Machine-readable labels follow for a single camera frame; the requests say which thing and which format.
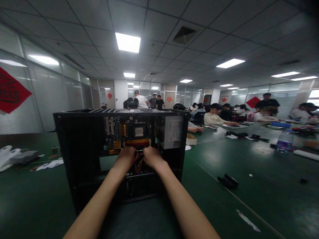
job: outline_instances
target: black shirt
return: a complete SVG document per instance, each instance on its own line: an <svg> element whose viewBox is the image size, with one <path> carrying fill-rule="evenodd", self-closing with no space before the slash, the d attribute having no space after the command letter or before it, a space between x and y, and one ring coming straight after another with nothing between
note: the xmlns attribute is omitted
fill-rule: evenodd
<svg viewBox="0 0 319 239"><path fill-rule="evenodd" d="M233 111L232 110L223 110L220 113L220 117L225 120L225 121L230 121L231 117L233 116Z"/></svg>
<svg viewBox="0 0 319 239"><path fill-rule="evenodd" d="M163 108L163 104L164 104L164 100L162 100L162 99L156 100L156 104L157 104L157 108L158 109L162 109Z"/></svg>
<svg viewBox="0 0 319 239"><path fill-rule="evenodd" d="M256 105L255 105L255 108L260 108L260 107L268 107L268 106L273 106L273 107L279 107L280 104L278 103L277 100L274 100L274 99L269 99L267 101L265 100L262 100L262 101L259 101Z"/></svg>

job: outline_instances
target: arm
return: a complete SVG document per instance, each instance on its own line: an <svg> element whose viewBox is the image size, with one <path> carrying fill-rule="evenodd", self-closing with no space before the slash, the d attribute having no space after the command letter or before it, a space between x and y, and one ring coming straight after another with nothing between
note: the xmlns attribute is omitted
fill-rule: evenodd
<svg viewBox="0 0 319 239"><path fill-rule="evenodd" d="M118 155L113 168L69 228L63 239L95 239L98 237L103 220L117 188L134 162L136 149L126 146Z"/></svg>
<svg viewBox="0 0 319 239"><path fill-rule="evenodd" d="M207 217L155 148L144 148L144 161L160 176L185 238L220 238Z"/></svg>

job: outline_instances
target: door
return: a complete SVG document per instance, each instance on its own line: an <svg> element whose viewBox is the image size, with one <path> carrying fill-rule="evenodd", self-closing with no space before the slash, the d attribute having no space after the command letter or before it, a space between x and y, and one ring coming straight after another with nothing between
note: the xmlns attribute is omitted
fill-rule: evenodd
<svg viewBox="0 0 319 239"><path fill-rule="evenodd" d="M204 104L204 105L210 105L211 99L212 99L212 95L204 95L203 104Z"/></svg>
<svg viewBox="0 0 319 239"><path fill-rule="evenodd" d="M164 104L166 109L172 109L175 101L175 92L165 91Z"/></svg>

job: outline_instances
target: ceiling vent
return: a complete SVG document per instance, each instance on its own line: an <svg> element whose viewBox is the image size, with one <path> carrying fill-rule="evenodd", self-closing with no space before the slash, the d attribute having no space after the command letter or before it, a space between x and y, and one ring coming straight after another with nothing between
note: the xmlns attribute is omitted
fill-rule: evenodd
<svg viewBox="0 0 319 239"><path fill-rule="evenodd" d="M186 27L182 27L178 33L176 34L176 36L174 37L173 41L177 42L179 44L182 45L187 45L187 43L189 43L189 41L193 38L193 36L196 34L195 30L186 28Z"/></svg>

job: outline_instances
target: forearm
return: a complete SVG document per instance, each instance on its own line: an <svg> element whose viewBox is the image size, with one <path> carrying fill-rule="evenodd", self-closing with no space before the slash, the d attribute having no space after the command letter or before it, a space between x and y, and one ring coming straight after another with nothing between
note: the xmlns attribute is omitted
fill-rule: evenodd
<svg viewBox="0 0 319 239"><path fill-rule="evenodd" d="M157 167L185 238L220 238L204 213L175 177L167 162Z"/></svg>
<svg viewBox="0 0 319 239"><path fill-rule="evenodd" d="M105 215L124 176L111 169L94 196L85 206L81 214L67 231L64 239L98 237Z"/></svg>

